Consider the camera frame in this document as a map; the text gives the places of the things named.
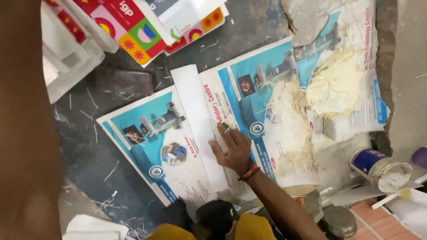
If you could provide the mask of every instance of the hand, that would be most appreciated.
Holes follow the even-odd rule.
[[[218,164],[231,168],[240,177],[243,176],[254,164],[251,159],[252,141],[239,130],[227,130],[226,132],[221,123],[218,123],[217,127],[221,137],[230,149],[229,152],[224,155],[216,141],[209,141],[209,145],[212,147]]]

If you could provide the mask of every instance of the white paper strip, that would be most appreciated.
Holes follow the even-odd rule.
[[[209,140],[215,139],[215,136],[197,67],[194,64],[188,65],[174,69],[170,73],[202,157],[209,184],[215,192],[225,190],[228,188],[228,183],[224,168],[216,161],[208,143]]]

